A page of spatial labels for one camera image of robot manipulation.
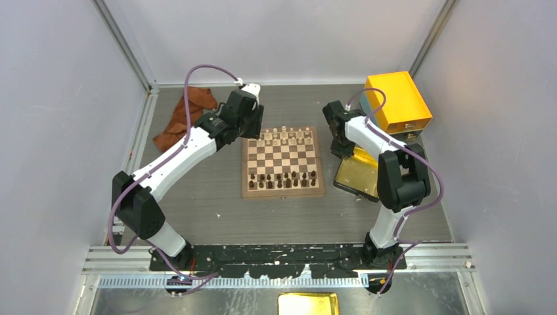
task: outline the wooden chessboard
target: wooden chessboard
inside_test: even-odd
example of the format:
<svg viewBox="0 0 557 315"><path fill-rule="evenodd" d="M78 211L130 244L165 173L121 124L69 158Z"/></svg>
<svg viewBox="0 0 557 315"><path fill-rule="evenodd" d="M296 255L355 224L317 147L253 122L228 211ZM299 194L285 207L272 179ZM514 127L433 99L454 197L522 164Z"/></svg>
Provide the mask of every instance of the wooden chessboard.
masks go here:
<svg viewBox="0 0 557 315"><path fill-rule="evenodd" d="M242 145L242 197L324 195L315 127L262 129L259 139Z"/></svg>

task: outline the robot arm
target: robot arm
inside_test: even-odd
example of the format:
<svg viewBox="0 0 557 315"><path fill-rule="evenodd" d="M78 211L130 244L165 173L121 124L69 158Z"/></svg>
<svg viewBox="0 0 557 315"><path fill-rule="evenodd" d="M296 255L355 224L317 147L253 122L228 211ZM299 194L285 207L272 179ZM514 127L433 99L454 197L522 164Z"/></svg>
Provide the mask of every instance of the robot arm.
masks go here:
<svg viewBox="0 0 557 315"><path fill-rule="evenodd" d="M169 224L158 202L183 175L203 159L238 137L257 138L264 107L259 104L260 86L245 85L230 93L221 111L205 113L190 129L190 138L180 140L149 165L132 175L119 172L112 180L112 203L131 184L142 180L120 203L116 216L139 238L161 249L178 267L189 261L192 248Z"/></svg>
<svg viewBox="0 0 557 315"><path fill-rule="evenodd" d="M352 156L358 144L378 162L377 193L382 205L374 227L366 235L364 247L365 257L371 262L396 249L406 219L404 214L419 205L431 190L426 166L395 144L422 157L424 150L418 144L407 145L395 140L377 126L367 123L361 110L346 111L339 101L328 103L323 114L333 135L331 151L335 156Z"/></svg>

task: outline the gray table surface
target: gray table surface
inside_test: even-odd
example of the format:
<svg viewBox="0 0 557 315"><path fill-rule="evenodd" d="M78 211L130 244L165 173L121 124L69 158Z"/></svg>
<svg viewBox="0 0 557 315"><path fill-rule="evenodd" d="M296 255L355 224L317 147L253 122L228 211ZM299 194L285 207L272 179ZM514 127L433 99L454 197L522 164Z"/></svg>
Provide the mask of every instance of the gray table surface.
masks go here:
<svg viewBox="0 0 557 315"><path fill-rule="evenodd" d="M325 196L242 199L242 145L237 140L200 162L168 191L160 202L167 221L193 244L361 243L373 226L380 205L357 201L355 196L333 187L340 160L329 151L332 136L321 112L327 102L345 102L360 88L360 85L272 86L262 87L259 96L265 106L263 127L316 126ZM224 102L231 89L218 87L212 91L218 102ZM164 130L181 95L181 89L160 90L141 166L160 155L151 139ZM436 196L433 187L424 203ZM441 206L410 216L401 237L451 241ZM131 232L127 230L123 243L130 238Z"/></svg>

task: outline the brown cloth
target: brown cloth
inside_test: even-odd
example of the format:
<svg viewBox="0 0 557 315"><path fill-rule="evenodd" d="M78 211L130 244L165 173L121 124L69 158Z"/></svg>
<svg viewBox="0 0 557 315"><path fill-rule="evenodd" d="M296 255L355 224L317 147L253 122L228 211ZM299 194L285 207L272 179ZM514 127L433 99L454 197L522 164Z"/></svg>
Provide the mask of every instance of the brown cloth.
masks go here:
<svg viewBox="0 0 557 315"><path fill-rule="evenodd" d="M192 126L195 121L203 115L204 108L207 110L217 108L217 100L211 94L211 89L188 87L188 99ZM174 108L174 112L172 113L172 117L166 129L153 138L155 146L159 150L165 152L186 135L187 127L186 108L184 96L182 95L180 101L178 101L178 104Z"/></svg>

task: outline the orange box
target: orange box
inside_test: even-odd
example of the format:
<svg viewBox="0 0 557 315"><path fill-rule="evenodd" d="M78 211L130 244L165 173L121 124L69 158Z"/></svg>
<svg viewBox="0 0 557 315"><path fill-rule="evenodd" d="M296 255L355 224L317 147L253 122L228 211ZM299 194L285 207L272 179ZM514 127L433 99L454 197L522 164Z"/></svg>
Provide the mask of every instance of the orange box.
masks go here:
<svg viewBox="0 0 557 315"><path fill-rule="evenodd" d="M425 128L433 116L408 71L367 77L365 87L375 87L387 95L385 106L375 118L381 130L388 134L417 131ZM376 91L365 91L372 109L383 102Z"/></svg>

